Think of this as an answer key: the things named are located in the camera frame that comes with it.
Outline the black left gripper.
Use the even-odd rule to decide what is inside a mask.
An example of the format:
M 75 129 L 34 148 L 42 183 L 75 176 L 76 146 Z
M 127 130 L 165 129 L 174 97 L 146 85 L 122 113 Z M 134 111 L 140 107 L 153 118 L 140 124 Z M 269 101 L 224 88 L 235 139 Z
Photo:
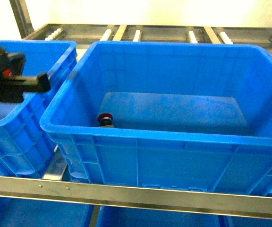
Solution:
M 18 78 L 22 76 L 26 57 L 22 52 L 7 52 L 0 47 L 0 103 L 21 103 L 23 92 L 45 93 L 51 90 L 47 73 L 36 77 L 23 77 L 21 87 Z

